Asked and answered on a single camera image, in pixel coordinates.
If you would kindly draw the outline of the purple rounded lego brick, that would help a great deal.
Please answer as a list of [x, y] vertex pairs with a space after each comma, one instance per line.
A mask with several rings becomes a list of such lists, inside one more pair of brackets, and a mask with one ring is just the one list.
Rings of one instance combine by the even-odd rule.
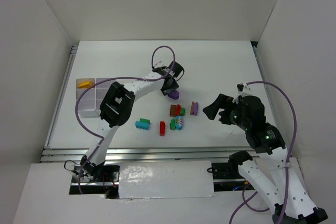
[[180, 97], [180, 93], [177, 90], [174, 90], [168, 94], [168, 97], [173, 100], [178, 100]]

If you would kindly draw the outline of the purple curved lego brick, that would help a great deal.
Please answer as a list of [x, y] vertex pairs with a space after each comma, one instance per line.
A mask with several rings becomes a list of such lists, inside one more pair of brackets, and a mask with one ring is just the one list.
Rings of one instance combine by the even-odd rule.
[[197, 115], [198, 114], [198, 102], [194, 102], [192, 114], [193, 115]]

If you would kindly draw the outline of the thin brown lego plate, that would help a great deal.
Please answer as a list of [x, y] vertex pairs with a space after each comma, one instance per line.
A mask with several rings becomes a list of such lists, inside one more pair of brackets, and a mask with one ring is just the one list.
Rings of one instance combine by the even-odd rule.
[[194, 115], [194, 105], [195, 105], [195, 102], [193, 101], [191, 104], [190, 115]]

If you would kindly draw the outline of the yellow rectangular lego brick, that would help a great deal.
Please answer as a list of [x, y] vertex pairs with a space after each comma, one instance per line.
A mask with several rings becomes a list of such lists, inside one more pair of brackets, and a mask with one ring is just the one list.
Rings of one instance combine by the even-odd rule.
[[93, 85], [94, 85], [94, 83], [92, 81], [81, 82], [81, 83], [78, 84], [78, 89], [87, 89], [87, 88], [90, 88]]

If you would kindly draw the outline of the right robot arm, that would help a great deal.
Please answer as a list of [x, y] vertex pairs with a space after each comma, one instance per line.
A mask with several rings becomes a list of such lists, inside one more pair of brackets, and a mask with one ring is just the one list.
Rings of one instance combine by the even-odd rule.
[[288, 150], [279, 130], [266, 121], [265, 107], [260, 98], [247, 95], [232, 98], [219, 94], [203, 109], [210, 120], [236, 125], [245, 132], [250, 147], [266, 163], [271, 178], [259, 170], [246, 152], [229, 157], [235, 173], [245, 178], [267, 204], [273, 223], [320, 223], [328, 215], [310, 199], [298, 175], [287, 161]]

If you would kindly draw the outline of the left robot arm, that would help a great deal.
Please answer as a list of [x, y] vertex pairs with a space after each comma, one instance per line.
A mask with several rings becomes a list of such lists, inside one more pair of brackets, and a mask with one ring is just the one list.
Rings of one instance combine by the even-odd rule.
[[161, 91], [163, 95], [172, 93], [179, 87], [177, 84], [179, 76], [183, 76], [184, 73], [184, 68], [173, 61], [169, 66], [153, 68], [145, 77], [125, 77], [125, 80], [131, 80], [126, 84], [120, 84], [116, 78], [102, 80], [94, 84], [93, 86], [96, 87], [107, 82], [111, 83], [99, 105], [100, 133], [89, 130], [80, 119], [78, 108], [81, 98], [87, 93], [84, 91], [76, 101], [75, 116], [80, 126], [95, 137], [95, 143], [81, 158], [79, 174], [87, 176], [93, 181], [99, 179], [103, 173], [109, 145], [119, 127], [130, 118], [135, 101], [157, 90]]

